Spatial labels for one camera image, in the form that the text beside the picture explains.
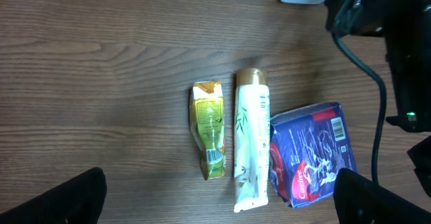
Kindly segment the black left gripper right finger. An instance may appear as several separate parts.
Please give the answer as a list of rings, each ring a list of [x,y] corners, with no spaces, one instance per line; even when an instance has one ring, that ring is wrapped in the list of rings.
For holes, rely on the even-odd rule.
[[[333,199],[340,224],[430,224],[430,212],[347,168],[337,175]]]

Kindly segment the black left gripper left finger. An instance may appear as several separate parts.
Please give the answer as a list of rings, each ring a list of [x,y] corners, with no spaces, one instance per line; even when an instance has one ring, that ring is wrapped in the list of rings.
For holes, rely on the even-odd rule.
[[[2,223],[97,223],[107,193],[99,167],[1,213]]]

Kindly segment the purple snack packet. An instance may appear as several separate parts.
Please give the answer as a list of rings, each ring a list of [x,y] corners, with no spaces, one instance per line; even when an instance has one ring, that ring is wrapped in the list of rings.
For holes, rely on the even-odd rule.
[[[357,170],[339,102],[276,114],[270,130],[269,178],[293,209],[331,196],[340,169]]]

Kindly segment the white cosmetic tube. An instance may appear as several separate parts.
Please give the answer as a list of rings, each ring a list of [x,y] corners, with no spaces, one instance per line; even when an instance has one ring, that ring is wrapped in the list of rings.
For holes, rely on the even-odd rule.
[[[234,212],[268,204],[270,103],[267,71],[236,74],[234,111]]]

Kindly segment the green tea packet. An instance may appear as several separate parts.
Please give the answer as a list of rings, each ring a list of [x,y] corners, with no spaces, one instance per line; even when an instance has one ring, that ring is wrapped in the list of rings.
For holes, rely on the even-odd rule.
[[[189,122],[200,150],[200,168],[205,180],[220,178],[226,173],[224,120],[222,83],[194,83],[190,96]]]

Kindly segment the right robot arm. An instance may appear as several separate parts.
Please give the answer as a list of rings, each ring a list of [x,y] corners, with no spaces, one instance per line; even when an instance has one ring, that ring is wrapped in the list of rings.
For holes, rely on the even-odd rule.
[[[378,183],[378,150],[384,123],[408,133],[430,131],[430,0],[324,0],[326,29],[338,49],[378,85],[380,106],[372,147],[371,177]],[[342,38],[383,37],[397,115],[387,116],[387,89]]]

